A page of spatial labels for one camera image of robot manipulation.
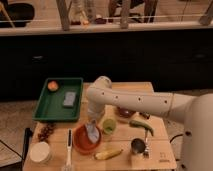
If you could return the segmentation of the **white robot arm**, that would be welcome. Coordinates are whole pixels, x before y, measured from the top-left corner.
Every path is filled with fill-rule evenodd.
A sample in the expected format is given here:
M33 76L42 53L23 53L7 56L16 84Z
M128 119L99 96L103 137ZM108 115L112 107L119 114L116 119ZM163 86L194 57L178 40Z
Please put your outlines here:
M86 98L92 118L113 105L183 124L180 171L213 171L213 93L190 96L117 90L108 77L100 76L87 88Z

